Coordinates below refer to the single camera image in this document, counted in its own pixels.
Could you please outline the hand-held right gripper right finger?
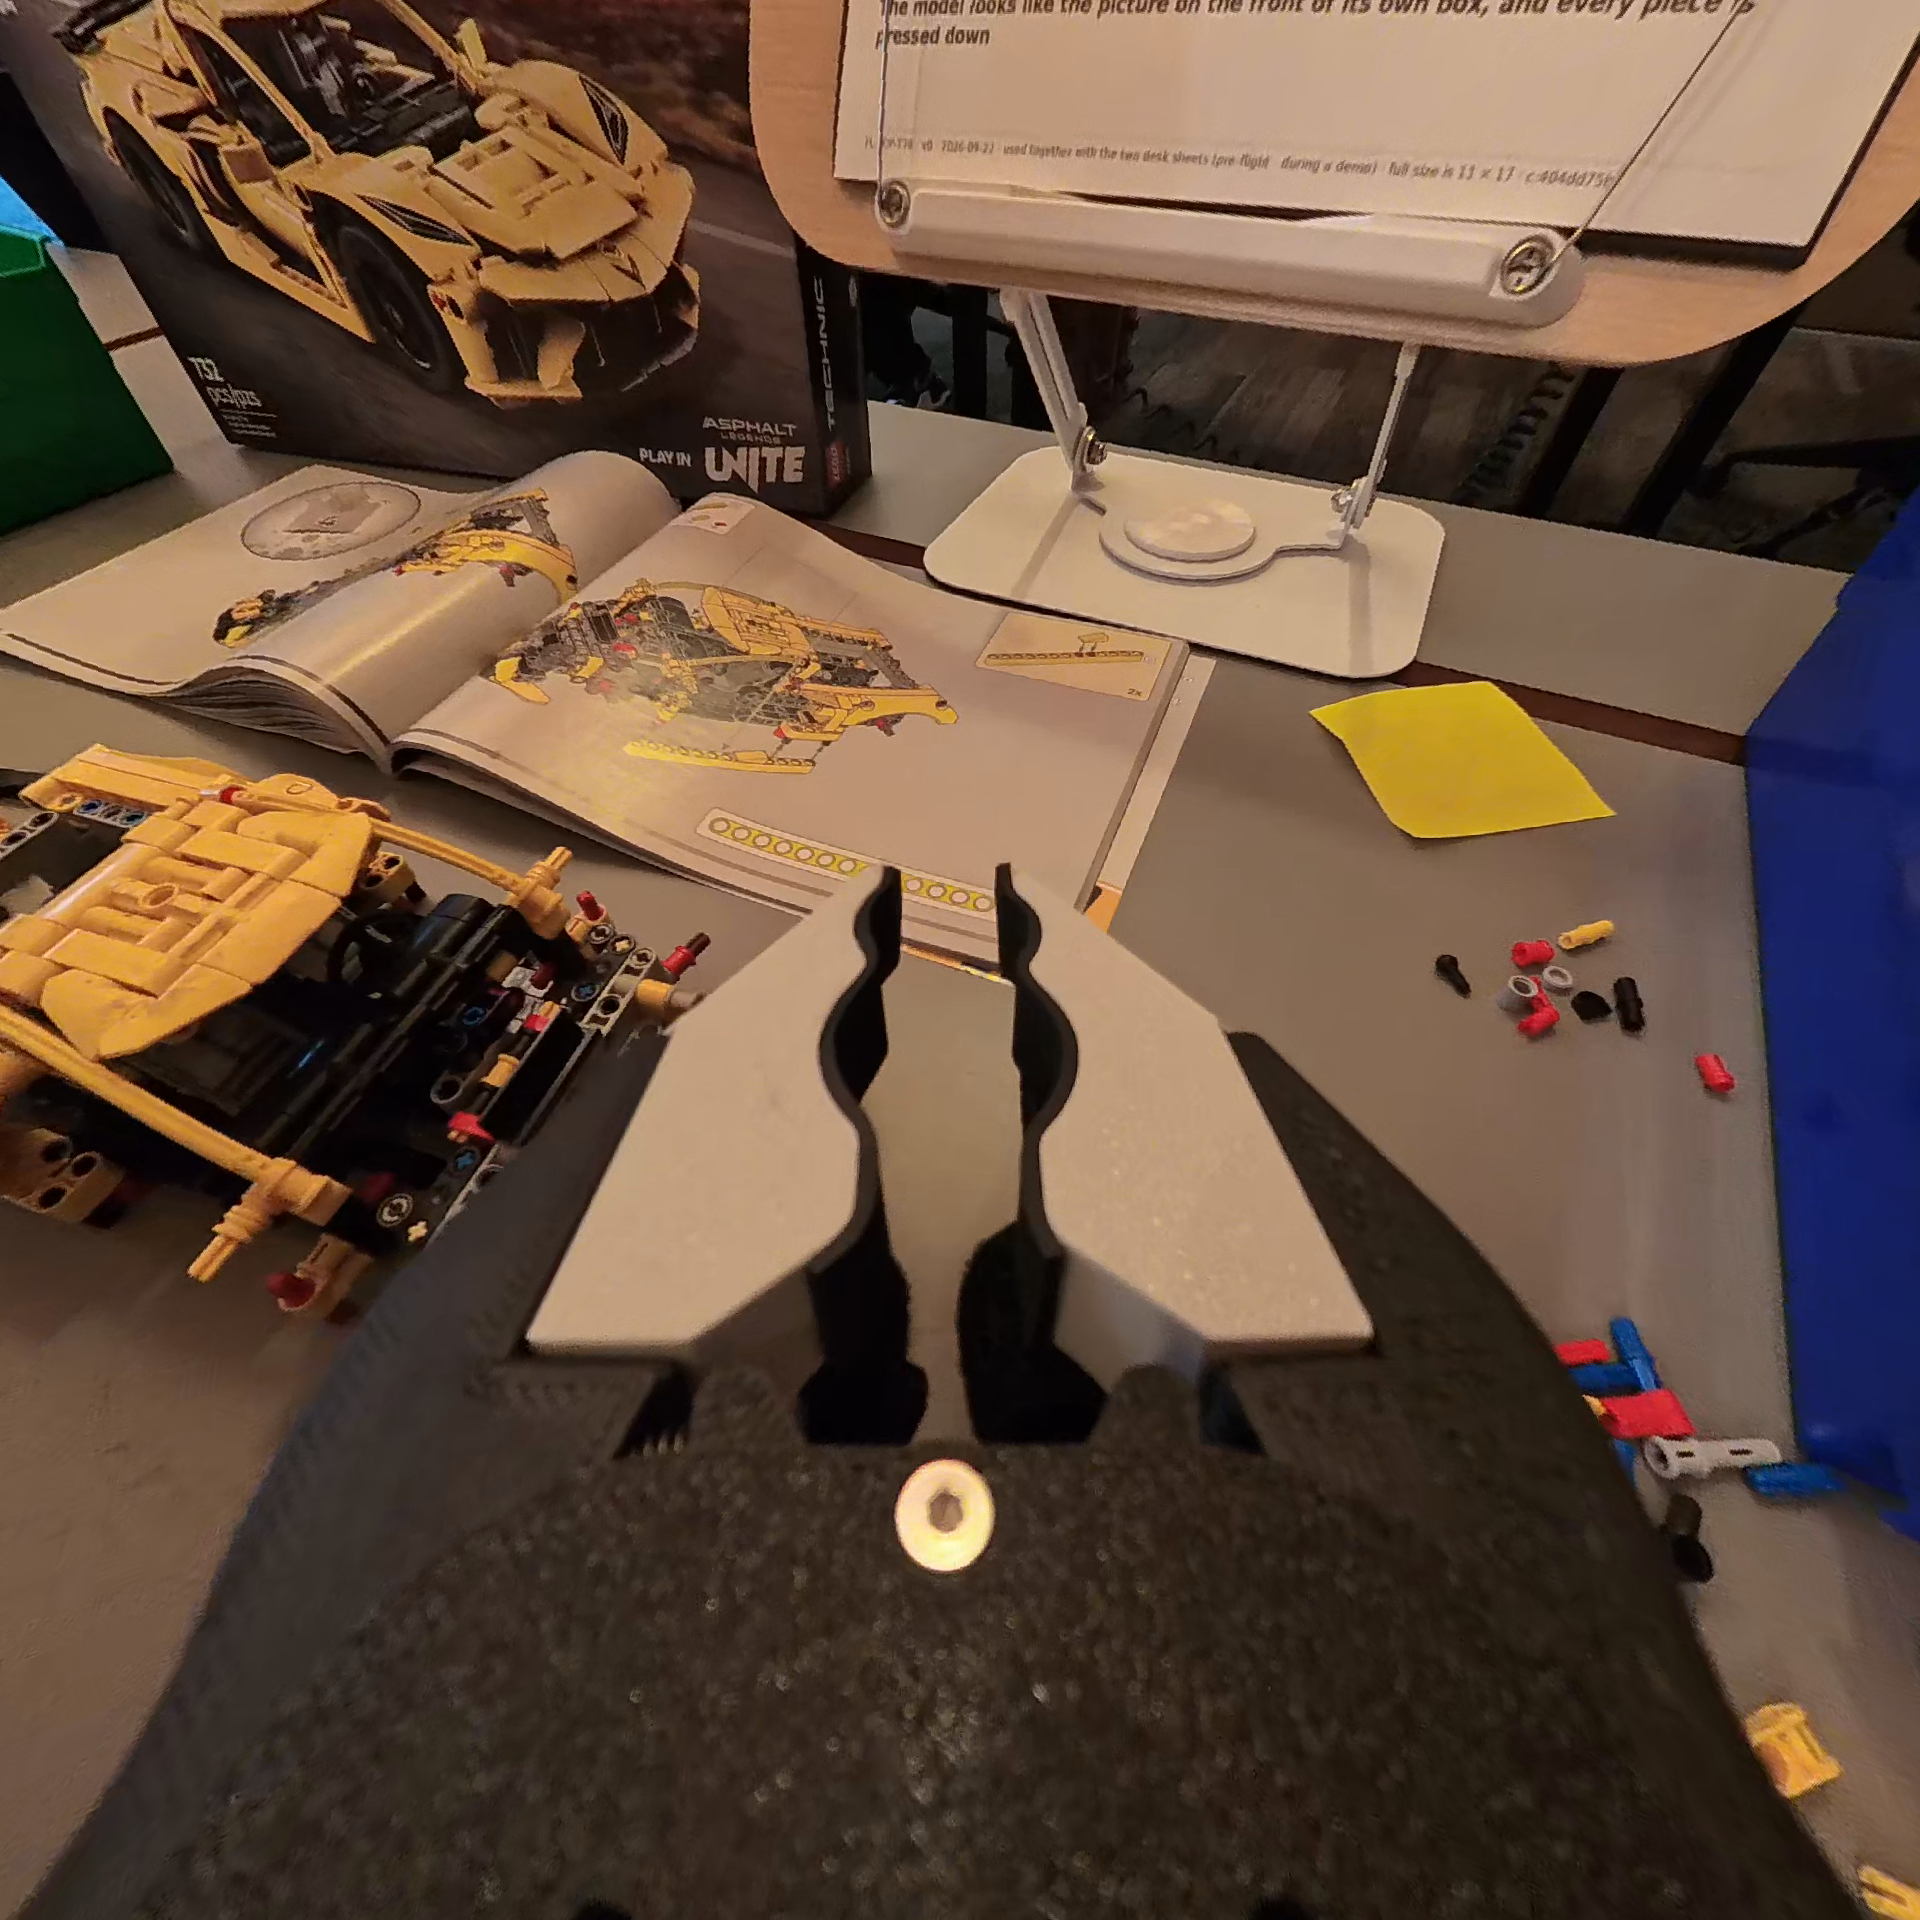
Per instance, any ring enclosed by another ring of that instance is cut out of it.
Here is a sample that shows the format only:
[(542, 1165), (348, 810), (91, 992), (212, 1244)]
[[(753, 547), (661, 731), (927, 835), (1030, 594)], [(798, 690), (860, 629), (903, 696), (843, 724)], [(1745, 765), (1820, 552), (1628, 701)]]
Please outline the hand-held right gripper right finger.
[(1027, 871), (1014, 989), (1019, 1314), (1092, 1381), (1357, 1354), (1377, 1326), (1227, 1030)]

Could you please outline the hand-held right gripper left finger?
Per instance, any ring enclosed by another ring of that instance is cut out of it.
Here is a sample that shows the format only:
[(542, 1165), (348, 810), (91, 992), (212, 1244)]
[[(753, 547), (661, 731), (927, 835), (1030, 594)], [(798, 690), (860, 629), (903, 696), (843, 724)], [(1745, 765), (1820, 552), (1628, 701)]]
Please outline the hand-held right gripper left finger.
[(793, 926), (662, 1038), (526, 1330), (545, 1358), (827, 1355), (811, 1294), (883, 1223), (861, 1096), (886, 1055), (900, 872)]

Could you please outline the instruction booklet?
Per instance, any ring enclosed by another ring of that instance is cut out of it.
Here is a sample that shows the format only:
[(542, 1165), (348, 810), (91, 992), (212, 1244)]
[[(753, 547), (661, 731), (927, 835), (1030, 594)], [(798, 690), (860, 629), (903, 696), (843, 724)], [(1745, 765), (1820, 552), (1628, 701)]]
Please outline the instruction booklet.
[(4, 654), (801, 915), (893, 867), (907, 939), (979, 959), (998, 864), (1095, 892), (1187, 662), (607, 450), (476, 493), (287, 474), (4, 605)]

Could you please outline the pile of mixed brick pins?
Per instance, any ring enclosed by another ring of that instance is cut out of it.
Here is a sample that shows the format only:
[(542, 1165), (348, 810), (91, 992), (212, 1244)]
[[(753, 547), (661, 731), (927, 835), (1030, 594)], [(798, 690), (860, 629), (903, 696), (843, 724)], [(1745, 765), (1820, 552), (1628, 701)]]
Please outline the pile of mixed brick pins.
[[(1636, 1324), (1619, 1316), (1610, 1333), (1612, 1339), (1570, 1339), (1553, 1351), (1626, 1472), (1649, 1472), (1666, 1487), (1661, 1536), (1682, 1580), (1702, 1586), (1715, 1573), (1713, 1555), (1699, 1536), (1694, 1483), (1739, 1477), (1754, 1498), (1777, 1504), (1822, 1501), (1844, 1492), (1835, 1470), (1787, 1458), (1765, 1438), (1699, 1432), (1685, 1403), (1663, 1384)], [(1757, 1706), (1745, 1717), (1745, 1736), (1787, 1802), (1835, 1786), (1843, 1775), (1807, 1709), (1795, 1700)]]

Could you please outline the yellow black brick car model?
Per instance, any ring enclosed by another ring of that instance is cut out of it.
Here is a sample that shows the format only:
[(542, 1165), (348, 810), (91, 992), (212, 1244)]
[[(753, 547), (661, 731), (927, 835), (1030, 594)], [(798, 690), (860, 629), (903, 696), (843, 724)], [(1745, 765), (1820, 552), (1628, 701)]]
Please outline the yellow black brick car model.
[(422, 1251), (606, 1045), (701, 1000), (707, 936), (638, 944), (564, 896), (567, 847), (511, 871), (314, 776), (103, 746), (9, 799), (4, 1210), (207, 1194), (196, 1283), (303, 1223), (287, 1314)]

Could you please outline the blue plastic bin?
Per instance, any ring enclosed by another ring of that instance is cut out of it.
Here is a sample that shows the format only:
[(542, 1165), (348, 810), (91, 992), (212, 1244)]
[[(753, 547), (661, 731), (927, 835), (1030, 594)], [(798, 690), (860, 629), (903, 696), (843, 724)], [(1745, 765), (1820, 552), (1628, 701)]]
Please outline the blue plastic bin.
[(1917, 1539), (1917, 499), (1745, 739), (1802, 1452)]

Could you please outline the green plastic bin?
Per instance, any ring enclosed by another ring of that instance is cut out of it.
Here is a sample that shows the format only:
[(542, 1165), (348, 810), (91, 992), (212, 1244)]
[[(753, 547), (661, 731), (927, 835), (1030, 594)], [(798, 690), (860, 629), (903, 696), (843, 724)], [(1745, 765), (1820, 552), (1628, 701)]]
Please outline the green plastic bin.
[(2, 530), (174, 469), (45, 245), (2, 231)]

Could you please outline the grey desk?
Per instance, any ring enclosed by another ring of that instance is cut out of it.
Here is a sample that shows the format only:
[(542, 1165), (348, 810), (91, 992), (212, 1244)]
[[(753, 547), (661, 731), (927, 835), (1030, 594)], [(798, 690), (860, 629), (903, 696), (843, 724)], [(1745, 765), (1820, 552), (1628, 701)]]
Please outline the grey desk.
[[(52, 252), (177, 471), (4, 541), (4, 600), (299, 461), (228, 445), (108, 253)], [(834, 533), (911, 568), (1013, 459), (1011, 424), (870, 408), (870, 483)], [(1548, 734), (1610, 822), (1415, 846), (1309, 720), (1337, 696), (1226, 660), (1197, 699), (1116, 934), (1260, 1034), (1490, 1256), (1553, 1339), (1631, 1314), (1705, 1432), (1793, 1440), (1745, 776), (1723, 754), (1807, 648), (1839, 575), (1445, 507), (1421, 667), (1553, 694)], [(1525, 1045), (1489, 1005), (1510, 941), (1617, 919), (1649, 1034)], [(1011, 1012), (905, 963), (874, 1091), (897, 1248), (925, 1307), (927, 1427), (959, 1432), (948, 1303), (1013, 1210)], [(1694, 1072), (1718, 1053), (1738, 1092)], [(154, 1708), (287, 1421), (356, 1327), (287, 1324), (266, 1267), (196, 1286), (177, 1196), (111, 1232), (19, 1221), (4, 1251), (4, 1915)], [(1700, 1495), (1699, 1602), (1741, 1712), (1795, 1700), (1843, 1766), (1796, 1803), (1837, 1872), (1915, 1886), (1915, 1544), (1859, 1495)]]

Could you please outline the cluster of small brick pins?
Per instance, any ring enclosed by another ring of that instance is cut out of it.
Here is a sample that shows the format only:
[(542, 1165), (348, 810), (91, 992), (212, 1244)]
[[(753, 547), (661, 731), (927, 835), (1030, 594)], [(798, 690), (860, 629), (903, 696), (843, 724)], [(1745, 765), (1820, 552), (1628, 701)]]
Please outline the cluster of small brick pins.
[(1567, 1027), (1603, 1027), (1638, 1039), (1649, 1034), (1649, 1005), (1629, 973), (1601, 975), (1597, 965), (1617, 959), (1617, 919), (1586, 919), (1548, 936), (1508, 946), (1503, 973), (1493, 984), (1493, 1005), (1525, 1045), (1540, 1045)]

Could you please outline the yellow paper scrap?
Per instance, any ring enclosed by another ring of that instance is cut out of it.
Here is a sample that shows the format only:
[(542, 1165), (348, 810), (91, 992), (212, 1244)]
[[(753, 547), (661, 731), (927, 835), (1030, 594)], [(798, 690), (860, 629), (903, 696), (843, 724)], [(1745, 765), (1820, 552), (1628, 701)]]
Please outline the yellow paper scrap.
[(1453, 840), (1606, 821), (1614, 810), (1490, 682), (1386, 688), (1311, 710), (1383, 816), (1413, 839)]

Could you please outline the white wooden book stand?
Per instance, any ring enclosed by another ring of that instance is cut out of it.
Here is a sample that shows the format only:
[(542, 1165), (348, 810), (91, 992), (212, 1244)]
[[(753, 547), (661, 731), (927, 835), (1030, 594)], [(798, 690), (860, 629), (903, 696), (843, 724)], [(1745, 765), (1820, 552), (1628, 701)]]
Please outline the white wooden book stand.
[[(834, 174), (847, 4), (753, 4), (762, 172), (801, 238), (843, 266), (990, 286), (1059, 442), (993, 480), (931, 544), (932, 583), (1118, 621), (1219, 654), (1372, 682), (1420, 652), (1445, 533), (1381, 503), (1420, 351), (1631, 367), (1778, 319), (1915, 202), (1915, 69), (1804, 253), (1610, 243), (1585, 231), (1373, 212), (1100, 198)], [(1050, 298), (1377, 338), (1397, 371), (1366, 467), (1342, 486), (1109, 450)]]

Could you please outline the dark toy car set box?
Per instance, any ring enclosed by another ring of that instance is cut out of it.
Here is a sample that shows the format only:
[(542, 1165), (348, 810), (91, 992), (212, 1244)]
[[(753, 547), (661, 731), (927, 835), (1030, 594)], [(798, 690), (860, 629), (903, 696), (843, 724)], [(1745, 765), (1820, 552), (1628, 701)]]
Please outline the dark toy car set box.
[(750, 4), (4, 4), (4, 71), (235, 448), (634, 456), (825, 517), (850, 269), (753, 143)]

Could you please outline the printed instruction sheet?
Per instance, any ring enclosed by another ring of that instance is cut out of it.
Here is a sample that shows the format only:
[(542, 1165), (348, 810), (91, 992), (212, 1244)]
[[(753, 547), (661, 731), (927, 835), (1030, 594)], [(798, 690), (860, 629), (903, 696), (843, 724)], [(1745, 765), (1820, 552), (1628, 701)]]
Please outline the printed instruction sheet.
[(847, 4), (834, 174), (1804, 253), (1915, 2)]

